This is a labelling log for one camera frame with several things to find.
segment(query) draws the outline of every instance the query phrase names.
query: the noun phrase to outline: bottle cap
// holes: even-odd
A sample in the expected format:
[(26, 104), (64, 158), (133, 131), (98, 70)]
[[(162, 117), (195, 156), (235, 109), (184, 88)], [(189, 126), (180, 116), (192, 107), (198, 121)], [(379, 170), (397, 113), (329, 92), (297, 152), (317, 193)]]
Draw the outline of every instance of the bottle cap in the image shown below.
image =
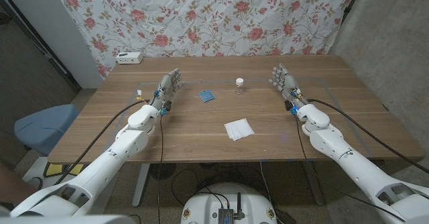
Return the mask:
[(242, 78), (237, 78), (237, 80), (235, 80), (235, 84), (237, 84), (237, 86), (243, 86), (244, 80)]

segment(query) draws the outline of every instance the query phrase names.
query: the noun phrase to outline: white napkin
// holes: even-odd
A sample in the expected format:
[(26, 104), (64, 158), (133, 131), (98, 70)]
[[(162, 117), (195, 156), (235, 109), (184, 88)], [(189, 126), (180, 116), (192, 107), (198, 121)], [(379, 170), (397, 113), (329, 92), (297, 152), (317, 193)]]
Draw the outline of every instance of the white napkin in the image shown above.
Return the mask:
[(255, 133), (247, 122), (247, 119), (227, 123), (225, 124), (225, 128), (227, 129), (229, 138), (234, 141)]

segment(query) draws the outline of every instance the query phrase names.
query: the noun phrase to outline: robot finger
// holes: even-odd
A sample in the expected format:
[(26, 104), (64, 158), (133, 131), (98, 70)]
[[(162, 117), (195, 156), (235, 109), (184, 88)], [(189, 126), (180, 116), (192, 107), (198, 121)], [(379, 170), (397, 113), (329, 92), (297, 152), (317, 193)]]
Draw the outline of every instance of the robot finger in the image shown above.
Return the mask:
[(179, 83), (176, 87), (173, 88), (173, 91), (174, 92), (178, 91), (181, 87), (183, 87), (183, 85), (184, 85), (183, 82)]

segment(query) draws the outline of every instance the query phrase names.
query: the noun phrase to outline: tabletop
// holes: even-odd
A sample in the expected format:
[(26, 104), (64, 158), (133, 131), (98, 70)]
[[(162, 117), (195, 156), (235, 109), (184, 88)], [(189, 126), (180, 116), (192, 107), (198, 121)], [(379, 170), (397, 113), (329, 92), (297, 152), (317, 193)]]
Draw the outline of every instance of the tabletop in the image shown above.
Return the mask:
[[(325, 101), (350, 115), (372, 134), (409, 158), (424, 150), (339, 57), (228, 56), (146, 58), (141, 64), (117, 65), (48, 156), (52, 163), (75, 161), (117, 112), (137, 101), (137, 90), (150, 99), (166, 73), (180, 68), (185, 85), (175, 94), (172, 109), (162, 117), (163, 162), (252, 162), (304, 160), (294, 116), (268, 79), (282, 62), (308, 99)], [(235, 94), (235, 79), (244, 78), (245, 92)], [(198, 96), (211, 90), (216, 99)], [(364, 156), (396, 158), (336, 111), (315, 103), (328, 114), (345, 140)], [(82, 163), (92, 162), (112, 144), (116, 133), (141, 105), (118, 117), (99, 138)], [(255, 134), (233, 141), (224, 124), (246, 118)], [(316, 151), (301, 132), (304, 150), (312, 160), (328, 158)], [(158, 163), (161, 158), (160, 123), (146, 148), (129, 159)]]

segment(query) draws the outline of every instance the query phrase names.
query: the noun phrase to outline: white power strip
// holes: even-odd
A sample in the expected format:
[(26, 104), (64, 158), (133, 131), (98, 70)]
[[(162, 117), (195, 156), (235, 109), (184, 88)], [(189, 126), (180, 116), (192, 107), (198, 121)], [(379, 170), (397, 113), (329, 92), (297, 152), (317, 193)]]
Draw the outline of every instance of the white power strip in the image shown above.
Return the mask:
[(119, 64), (139, 64), (143, 60), (142, 52), (120, 52), (116, 56)]

